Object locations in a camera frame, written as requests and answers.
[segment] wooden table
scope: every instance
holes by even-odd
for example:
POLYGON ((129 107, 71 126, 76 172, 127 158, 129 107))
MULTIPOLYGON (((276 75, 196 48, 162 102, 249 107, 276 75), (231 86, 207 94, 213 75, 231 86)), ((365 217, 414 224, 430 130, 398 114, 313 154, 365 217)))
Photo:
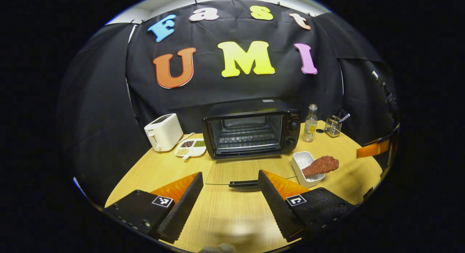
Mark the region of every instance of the wooden table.
MULTIPOLYGON (((324 128, 319 121, 318 129, 324 128)), ((304 124, 300 127, 302 134, 304 124)), ((202 138, 194 134, 191 138, 202 138)), ((363 201, 363 195, 379 183, 382 170, 373 157, 356 159, 356 142, 341 133, 331 138, 316 133, 313 142, 299 139, 292 152, 308 151, 317 159, 333 156, 339 168, 326 174, 315 187, 324 187, 352 204, 363 201)), ((202 172, 204 187, 179 239, 171 244, 177 248, 198 252, 205 246, 231 243, 237 252, 266 252, 290 243, 282 237, 271 210, 260 191, 243 192, 228 187, 230 181, 256 180, 260 169, 298 183, 290 164, 292 154, 260 158, 214 160, 205 152, 201 157, 182 160, 170 152, 153 149, 129 170, 108 197, 105 207, 125 197, 135 189, 151 192, 187 175, 202 172)))

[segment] white wall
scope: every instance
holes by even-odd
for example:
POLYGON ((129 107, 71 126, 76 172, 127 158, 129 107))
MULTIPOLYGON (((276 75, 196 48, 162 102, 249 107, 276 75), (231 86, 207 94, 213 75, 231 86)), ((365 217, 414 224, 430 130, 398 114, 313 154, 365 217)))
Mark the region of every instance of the white wall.
MULTIPOLYGON (((197 0, 197 2, 204 2, 211 0, 197 0)), ((321 4, 313 0, 258 0, 269 3, 279 3, 287 8, 295 9, 304 13, 309 12, 312 16, 317 16, 322 13, 330 12, 321 4)), ((140 23, 142 19, 147 20, 158 16, 162 13, 172 11, 173 9, 184 7, 195 3, 195 0, 144 0, 141 3, 134 5, 133 8, 123 12, 109 23, 130 22, 136 19, 134 23, 140 23)))
POLYGON ((130 23, 131 20, 134 20, 133 23, 141 23, 142 20, 148 20, 150 17, 150 11, 141 8, 130 8, 123 13, 119 14, 106 25, 112 23, 130 23))

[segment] toaster oven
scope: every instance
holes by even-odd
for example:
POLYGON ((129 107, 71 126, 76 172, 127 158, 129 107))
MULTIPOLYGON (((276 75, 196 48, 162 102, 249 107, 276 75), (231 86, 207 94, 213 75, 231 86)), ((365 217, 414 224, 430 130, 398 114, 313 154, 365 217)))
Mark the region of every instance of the toaster oven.
POLYGON ((202 120, 202 133, 214 159, 282 154, 299 140, 299 110, 278 99, 215 104, 202 120))

